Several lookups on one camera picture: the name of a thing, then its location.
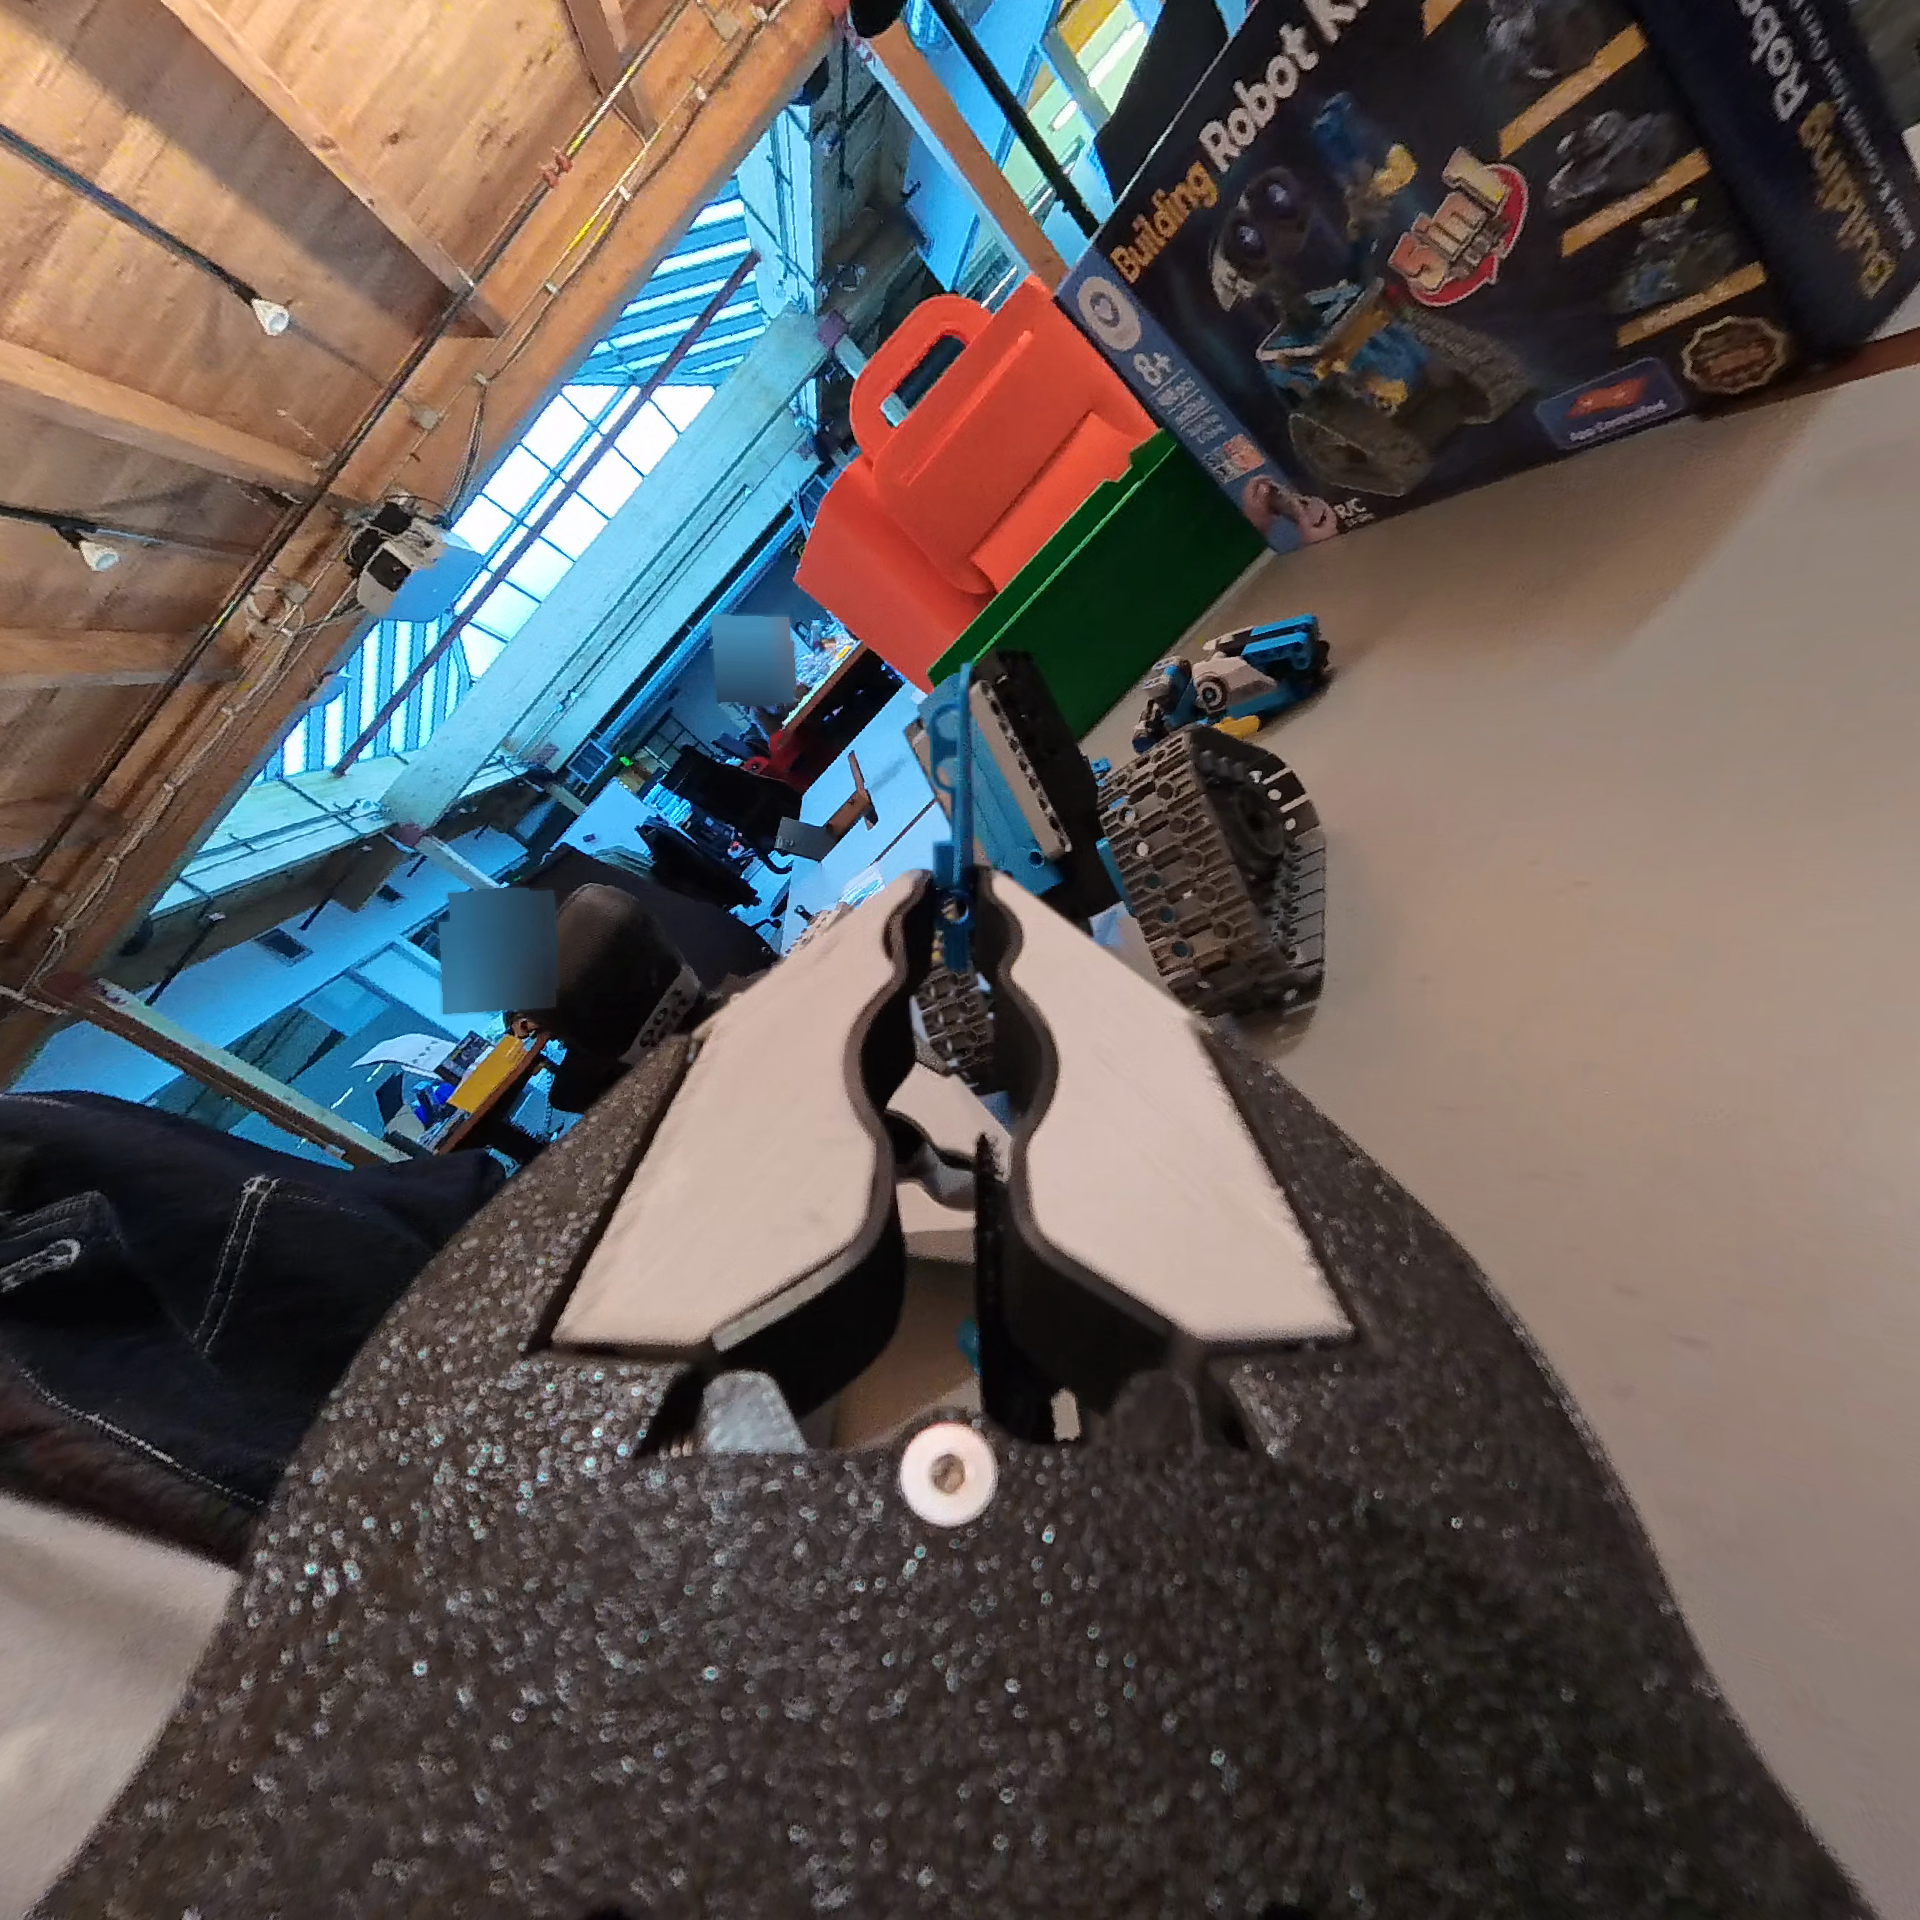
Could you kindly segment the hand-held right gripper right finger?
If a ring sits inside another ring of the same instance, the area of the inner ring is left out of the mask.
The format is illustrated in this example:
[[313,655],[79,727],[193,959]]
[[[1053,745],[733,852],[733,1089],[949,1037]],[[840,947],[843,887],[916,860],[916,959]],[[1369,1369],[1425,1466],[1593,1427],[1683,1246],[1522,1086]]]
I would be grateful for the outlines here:
[[986,1416],[1050,1442],[1058,1395],[1100,1420],[1169,1376],[1206,1405],[1232,1365],[1346,1350],[1352,1309],[1206,1022],[1006,876],[973,932],[1013,1116],[976,1210]]

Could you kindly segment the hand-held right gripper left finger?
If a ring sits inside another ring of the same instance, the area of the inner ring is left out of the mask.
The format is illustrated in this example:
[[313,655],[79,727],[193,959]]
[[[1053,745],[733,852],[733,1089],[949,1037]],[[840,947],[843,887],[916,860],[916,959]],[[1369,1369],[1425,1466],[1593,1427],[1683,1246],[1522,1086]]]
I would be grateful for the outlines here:
[[590,1242],[558,1350],[758,1372],[805,1420],[895,1337],[896,1155],[932,879],[843,909],[702,1029]]

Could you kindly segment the tracked toy robot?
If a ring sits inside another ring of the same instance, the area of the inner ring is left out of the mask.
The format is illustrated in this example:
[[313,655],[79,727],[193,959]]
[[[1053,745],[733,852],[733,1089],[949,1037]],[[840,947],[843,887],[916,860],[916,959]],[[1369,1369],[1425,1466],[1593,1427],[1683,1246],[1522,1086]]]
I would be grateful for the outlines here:
[[1326,987],[1326,837],[1298,772],[1225,725],[1092,762],[1035,656],[989,655],[938,686],[905,743],[968,870],[1080,932],[1110,910],[1200,1016],[1286,1025]]

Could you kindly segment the blue toy beam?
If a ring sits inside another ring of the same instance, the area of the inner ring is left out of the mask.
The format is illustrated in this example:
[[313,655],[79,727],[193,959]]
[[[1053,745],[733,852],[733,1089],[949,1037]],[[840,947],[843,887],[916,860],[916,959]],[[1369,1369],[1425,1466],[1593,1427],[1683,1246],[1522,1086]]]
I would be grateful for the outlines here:
[[976,906],[970,662],[932,692],[923,730],[926,776],[949,822],[949,837],[933,847],[932,866],[939,887],[939,959],[952,975],[970,977]]

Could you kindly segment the grey desk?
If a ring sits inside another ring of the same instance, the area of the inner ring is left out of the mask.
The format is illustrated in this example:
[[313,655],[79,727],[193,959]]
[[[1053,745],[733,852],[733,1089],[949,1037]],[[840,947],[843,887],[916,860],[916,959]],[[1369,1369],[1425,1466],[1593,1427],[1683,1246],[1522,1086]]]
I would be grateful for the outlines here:
[[1462,1240],[1729,1702],[1916,1913],[1916,366],[1253,563],[1329,975],[1249,1046]]

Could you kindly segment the person's dark denim jacket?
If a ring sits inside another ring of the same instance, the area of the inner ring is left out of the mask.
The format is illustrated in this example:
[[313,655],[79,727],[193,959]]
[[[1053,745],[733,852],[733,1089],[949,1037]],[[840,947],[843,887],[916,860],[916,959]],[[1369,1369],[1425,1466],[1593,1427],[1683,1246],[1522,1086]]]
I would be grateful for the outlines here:
[[505,1180],[488,1152],[348,1169],[5,1095],[3,1492],[239,1562],[325,1396]]

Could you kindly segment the toy robot head assembly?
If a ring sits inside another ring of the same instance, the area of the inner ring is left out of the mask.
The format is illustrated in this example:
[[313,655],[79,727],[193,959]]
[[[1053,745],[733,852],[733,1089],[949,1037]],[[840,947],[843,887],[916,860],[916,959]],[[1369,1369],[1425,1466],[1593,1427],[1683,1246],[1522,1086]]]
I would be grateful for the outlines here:
[[1146,753],[1188,725],[1252,737],[1329,682],[1330,655],[1315,615],[1235,629],[1206,640],[1190,660],[1172,655],[1148,667],[1135,752]]

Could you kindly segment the green plastic bin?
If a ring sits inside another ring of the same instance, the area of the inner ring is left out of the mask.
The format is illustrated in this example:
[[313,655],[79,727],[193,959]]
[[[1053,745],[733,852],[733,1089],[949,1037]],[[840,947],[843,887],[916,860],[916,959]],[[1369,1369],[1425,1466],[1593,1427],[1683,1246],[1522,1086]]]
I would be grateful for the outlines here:
[[1252,519],[1159,430],[1130,450],[1122,479],[1100,482],[1068,515],[926,676],[939,686],[989,655],[1026,655],[1070,733],[1085,737],[1263,553]]

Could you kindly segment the orange carrying container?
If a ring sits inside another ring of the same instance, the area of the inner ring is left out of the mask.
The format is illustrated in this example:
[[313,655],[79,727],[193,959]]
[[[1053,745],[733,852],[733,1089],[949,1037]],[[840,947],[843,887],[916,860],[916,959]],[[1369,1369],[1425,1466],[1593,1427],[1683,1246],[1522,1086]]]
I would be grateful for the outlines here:
[[1158,429],[1036,276],[923,300],[858,372],[858,453],[796,585],[926,692],[970,619]]

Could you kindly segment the person's white shirt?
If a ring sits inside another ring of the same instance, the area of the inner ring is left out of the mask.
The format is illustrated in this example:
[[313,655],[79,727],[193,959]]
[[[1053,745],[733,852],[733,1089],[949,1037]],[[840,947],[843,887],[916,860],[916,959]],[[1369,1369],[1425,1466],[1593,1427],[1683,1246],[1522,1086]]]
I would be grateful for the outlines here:
[[235,1572],[3,1495],[3,1913],[60,1880],[173,1715]]

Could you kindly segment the large robot kit box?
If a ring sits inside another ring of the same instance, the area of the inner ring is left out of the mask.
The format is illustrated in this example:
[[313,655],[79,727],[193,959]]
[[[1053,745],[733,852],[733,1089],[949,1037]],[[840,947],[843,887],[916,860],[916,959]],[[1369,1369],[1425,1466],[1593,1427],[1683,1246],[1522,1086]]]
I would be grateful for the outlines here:
[[1916,169],[1849,2],[1246,2],[1058,290],[1276,552],[1853,356]]

